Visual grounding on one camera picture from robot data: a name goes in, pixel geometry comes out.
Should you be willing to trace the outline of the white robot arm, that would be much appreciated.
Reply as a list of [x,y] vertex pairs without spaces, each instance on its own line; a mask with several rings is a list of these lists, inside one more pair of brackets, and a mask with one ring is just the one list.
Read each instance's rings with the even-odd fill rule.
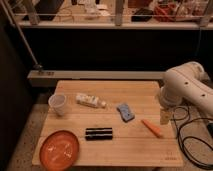
[[163,74],[164,85],[157,94],[161,125],[169,122],[171,109],[180,105],[182,99],[213,115],[213,89],[201,82],[204,74],[203,66],[195,61],[172,67]]

